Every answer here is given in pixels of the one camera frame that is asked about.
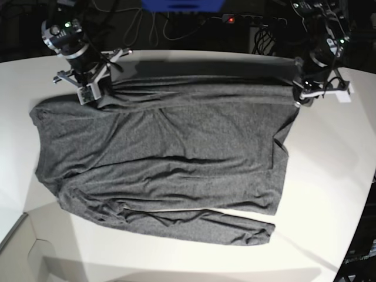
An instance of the gray long-sleeve shirt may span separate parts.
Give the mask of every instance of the gray long-sleeve shirt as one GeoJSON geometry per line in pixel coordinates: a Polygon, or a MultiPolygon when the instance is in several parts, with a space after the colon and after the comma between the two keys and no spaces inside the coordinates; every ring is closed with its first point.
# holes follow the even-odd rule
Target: gray long-sleeve shirt
{"type": "Polygon", "coordinates": [[[274,225],[209,208],[274,214],[297,109],[289,86],[225,77],[124,80],[114,96],[75,95],[31,112],[36,175],[61,208],[97,224],[218,244],[269,241],[274,225]]]}

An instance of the white table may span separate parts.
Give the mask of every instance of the white table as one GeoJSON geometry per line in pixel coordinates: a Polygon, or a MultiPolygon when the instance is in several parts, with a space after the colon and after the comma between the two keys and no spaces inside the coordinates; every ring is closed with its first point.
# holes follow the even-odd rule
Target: white table
{"type": "MultiPolygon", "coordinates": [[[[141,51],[126,60],[163,58],[280,60],[246,54],[141,51]]],[[[128,233],[62,211],[33,175],[39,137],[28,112],[41,99],[71,93],[51,79],[68,64],[55,56],[0,64],[2,187],[54,247],[49,262],[68,281],[332,281],[357,228],[376,168],[376,76],[343,69],[355,94],[302,108],[285,142],[290,154],[276,216],[228,213],[276,224],[270,243],[218,246],[128,233]]]]}

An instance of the blue object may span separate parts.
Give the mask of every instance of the blue object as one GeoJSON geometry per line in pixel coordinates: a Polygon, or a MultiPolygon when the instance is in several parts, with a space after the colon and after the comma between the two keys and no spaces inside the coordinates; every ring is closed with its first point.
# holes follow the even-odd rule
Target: blue object
{"type": "Polygon", "coordinates": [[[143,0],[152,12],[218,12],[224,0],[143,0]]]}

